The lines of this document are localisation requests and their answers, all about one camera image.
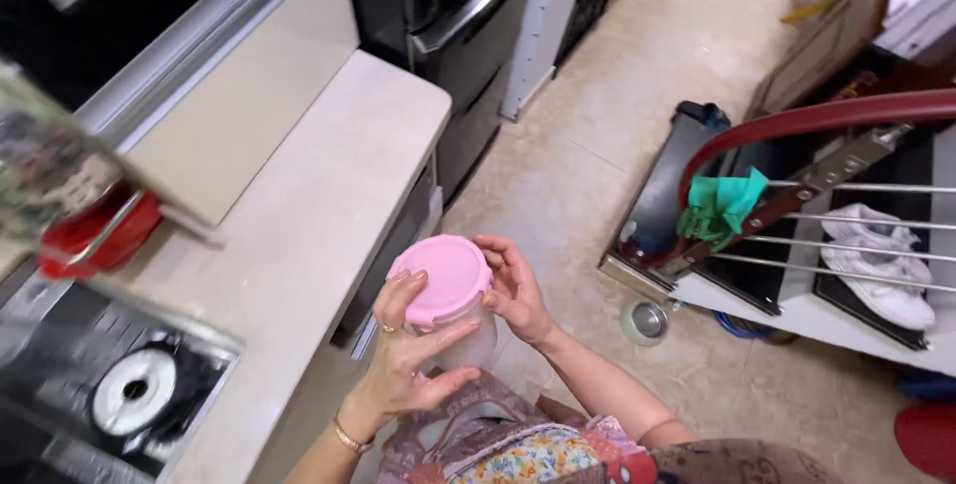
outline beige countertop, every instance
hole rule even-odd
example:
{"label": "beige countertop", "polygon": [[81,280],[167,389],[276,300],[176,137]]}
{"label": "beige countertop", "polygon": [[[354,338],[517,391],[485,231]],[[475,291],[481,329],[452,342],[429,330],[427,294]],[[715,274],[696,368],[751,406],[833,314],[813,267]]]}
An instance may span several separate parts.
{"label": "beige countertop", "polygon": [[441,89],[357,50],[208,248],[171,225],[104,282],[245,344],[167,482],[244,482],[442,132]]}

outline woman's left hand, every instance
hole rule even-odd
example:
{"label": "woman's left hand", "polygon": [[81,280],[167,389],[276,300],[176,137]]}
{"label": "woman's left hand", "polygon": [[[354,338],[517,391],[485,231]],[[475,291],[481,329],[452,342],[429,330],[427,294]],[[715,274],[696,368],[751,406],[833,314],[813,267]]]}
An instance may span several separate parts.
{"label": "woman's left hand", "polygon": [[474,332],[481,322],[462,319],[420,337],[405,331],[405,309],[424,290],[427,280],[423,270],[414,274],[404,270],[378,293],[373,307],[378,325],[395,331],[379,329],[375,359],[340,409],[341,427],[355,441],[370,441],[396,415],[434,409],[466,382],[481,376],[475,366],[461,366],[433,380],[419,370],[422,363]]}

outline white sneaker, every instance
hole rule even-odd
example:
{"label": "white sneaker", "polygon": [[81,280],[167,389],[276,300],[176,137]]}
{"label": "white sneaker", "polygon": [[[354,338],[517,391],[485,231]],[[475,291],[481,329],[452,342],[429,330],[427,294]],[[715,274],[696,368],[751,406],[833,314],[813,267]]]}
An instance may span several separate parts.
{"label": "white sneaker", "polygon": [[[868,246],[884,248],[860,235],[852,235],[834,242],[837,245]],[[911,256],[874,254],[859,250],[823,248],[820,251],[830,269],[882,276],[896,280],[909,280],[929,284],[933,275],[926,264]],[[914,286],[898,286],[842,276],[840,278],[870,310],[882,319],[906,329],[922,331],[936,321],[936,315],[923,299],[923,289]]]}
{"label": "white sneaker", "polygon": [[[825,215],[836,217],[853,217],[854,219],[877,219],[879,221],[900,221],[887,213],[870,209],[864,204],[851,204],[840,209],[834,209]],[[910,250],[910,246],[920,241],[909,228],[893,225],[865,225],[863,223],[844,223],[840,221],[822,221],[823,231],[835,240],[858,235],[866,238],[874,248],[887,250]]]}

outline red pipe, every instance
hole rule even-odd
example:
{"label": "red pipe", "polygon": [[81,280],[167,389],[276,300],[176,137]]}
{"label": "red pipe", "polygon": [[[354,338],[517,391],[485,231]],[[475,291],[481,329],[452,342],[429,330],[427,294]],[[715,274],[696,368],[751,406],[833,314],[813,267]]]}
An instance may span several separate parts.
{"label": "red pipe", "polygon": [[[805,135],[856,125],[913,122],[919,126],[920,122],[944,120],[956,120],[956,89],[904,92],[834,101],[742,123],[711,138],[687,163],[681,176],[678,212],[684,211],[687,206],[690,181],[697,171],[704,163],[726,150],[779,136]],[[648,257],[644,265],[661,267],[686,249],[687,240],[681,238],[669,254]]]}

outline tiled floor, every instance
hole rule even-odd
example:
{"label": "tiled floor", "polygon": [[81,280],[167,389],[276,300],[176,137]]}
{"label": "tiled floor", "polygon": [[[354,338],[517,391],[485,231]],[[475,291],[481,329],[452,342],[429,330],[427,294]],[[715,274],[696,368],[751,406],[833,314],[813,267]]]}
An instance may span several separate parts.
{"label": "tiled floor", "polygon": [[[906,401],[882,364],[810,341],[741,341],[694,309],[673,316],[663,344],[635,346],[617,313],[639,295],[595,268],[674,106],[714,101],[738,120],[795,35],[776,21],[787,4],[620,0],[520,123],[504,126],[445,230],[515,239],[557,321],[702,436],[789,442],[847,482],[931,482],[896,447],[893,417]],[[501,332],[494,374],[529,399],[574,403],[541,356]]]}

